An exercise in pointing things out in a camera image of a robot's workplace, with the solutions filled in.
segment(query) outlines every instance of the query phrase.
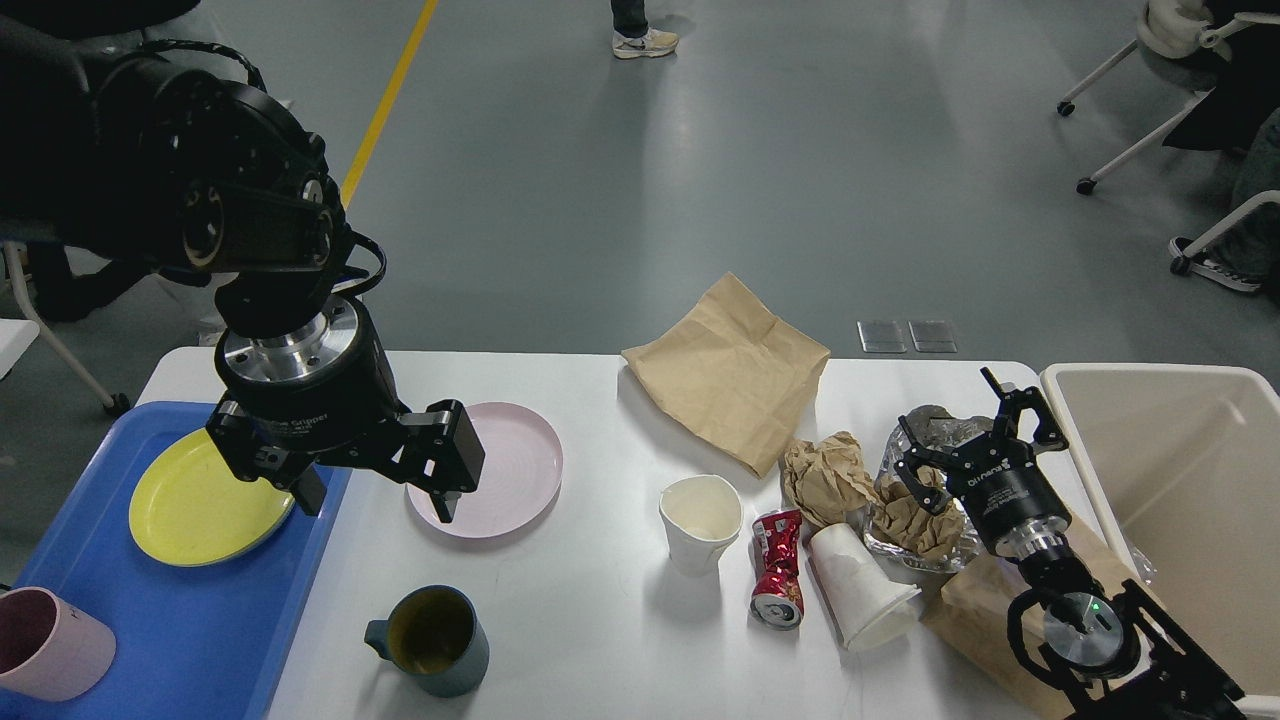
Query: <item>pink cup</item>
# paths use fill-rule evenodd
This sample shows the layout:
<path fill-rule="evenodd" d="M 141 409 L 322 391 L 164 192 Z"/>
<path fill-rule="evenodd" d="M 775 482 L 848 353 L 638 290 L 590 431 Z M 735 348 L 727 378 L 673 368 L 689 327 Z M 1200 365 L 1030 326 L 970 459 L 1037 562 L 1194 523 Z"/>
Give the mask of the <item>pink cup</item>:
<path fill-rule="evenodd" d="M 111 629 L 52 592 L 0 594 L 0 688 L 70 700 L 102 679 L 114 659 Z"/>

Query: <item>crumpled brown paper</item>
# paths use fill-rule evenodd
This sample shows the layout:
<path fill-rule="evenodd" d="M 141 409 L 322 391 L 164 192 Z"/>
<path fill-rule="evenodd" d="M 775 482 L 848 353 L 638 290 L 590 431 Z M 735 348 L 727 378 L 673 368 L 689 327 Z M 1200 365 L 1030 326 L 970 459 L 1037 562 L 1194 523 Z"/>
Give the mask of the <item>crumpled brown paper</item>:
<path fill-rule="evenodd" d="M 942 473 L 920 468 L 920 482 L 942 484 Z M 814 529 L 845 521 L 845 512 L 869 506 L 872 533 L 927 560 L 955 547 L 964 512 L 954 503 L 929 515 L 899 479 L 882 478 L 879 491 L 863 465 L 863 448 L 846 430 L 814 445 L 794 439 L 782 456 L 782 492 Z"/>
<path fill-rule="evenodd" d="M 818 392 L 831 351 L 727 273 L 662 337 L 622 356 L 663 413 L 763 477 Z"/>
<path fill-rule="evenodd" d="M 924 466 L 918 473 L 920 483 L 942 487 L 943 475 L 934 468 Z M 937 515 L 931 515 L 911 496 L 902 480 L 881 478 L 881 503 L 872 511 L 872 534 L 882 542 L 891 542 L 902 550 L 934 561 L 955 547 L 964 533 L 964 511 L 954 502 Z"/>
<path fill-rule="evenodd" d="M 1137 580 L 1084 523 L 1071 524 L 1066 538 L 1108 596 L 1119 593 L 1125 579 Z M 1005 641 L 1009 603 L 1025 589 L 1027 583 L 1012 565 L 982 553 L 942 585 L 941 596 L 924 611 L 920 623 L 1041 717 L 1066 717 L 1074 712 L 1066 696 L 1024 670 Z M 1042 662 L 1036 648 L 1044 642 L 1043 612 L 1033 609 L 1023 615 L 1023 641 L 1030 656 Z"/>
<path fill-rule="evenodd" d="M 814 529 L 845 521 L 845 512 L 879 503 L 863 466 L 863 447 L 841 430 L 814 445 L 794 439 L 782 456 L 782 489 Z"/>

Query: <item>white paper cup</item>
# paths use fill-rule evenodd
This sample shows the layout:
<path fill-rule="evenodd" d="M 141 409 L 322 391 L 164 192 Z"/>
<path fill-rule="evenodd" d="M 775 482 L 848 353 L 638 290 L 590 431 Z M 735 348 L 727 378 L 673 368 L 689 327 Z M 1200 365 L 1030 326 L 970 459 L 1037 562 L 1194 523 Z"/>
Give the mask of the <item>white paper cup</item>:
<path fill-rule="evenodd" d="M 920 591 L 884 577 L 884 570 L 845 523 L 813 536 L 809 560 L 840 626 L 845 650 L 870 650 L 915 625 L 915 610 L 906 601 Z"/>
<path fill-rule="evenodd" d="M 716 570 L 724 548 L 742 528 L 742 501 L 719 475 L 694 475 L 662 491 L 658 512 L 676 570 L 705 575 Z"/>
<path fill-rule="evenodd" d="M 0 596 L 0 688 L 38 700 L 70 700 L 93 687 L 115 659 L 115 634 L 45 588 Z"/>

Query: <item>red soda can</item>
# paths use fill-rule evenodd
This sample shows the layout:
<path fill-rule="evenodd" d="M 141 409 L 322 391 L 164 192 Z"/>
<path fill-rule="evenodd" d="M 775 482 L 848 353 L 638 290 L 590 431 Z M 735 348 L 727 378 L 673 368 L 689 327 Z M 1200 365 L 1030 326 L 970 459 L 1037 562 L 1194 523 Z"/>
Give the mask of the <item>red soda can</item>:
<path fill-rule="evenodd" d="M 778 510 L 751 524 L 764 574 L 751 592 L 751 615 L 776 630 L 790 630 L 804 618 L 800 597 L 799 510 Z"/>

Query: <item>yellow plate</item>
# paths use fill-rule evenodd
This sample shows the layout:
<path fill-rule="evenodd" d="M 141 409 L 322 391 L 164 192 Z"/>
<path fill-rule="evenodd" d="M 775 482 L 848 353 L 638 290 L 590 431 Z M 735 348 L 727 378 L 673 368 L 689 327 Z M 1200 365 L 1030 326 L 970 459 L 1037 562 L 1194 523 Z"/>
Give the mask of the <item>yellow plate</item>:
<path fill-rule="evenodd" d="M 292 506 L 293 496 L 266 480 L 238 480 L 201 428 L 142 473 L 129 501 L 129 532 L 160 562 L 212 565 L 270 537 Z"/>

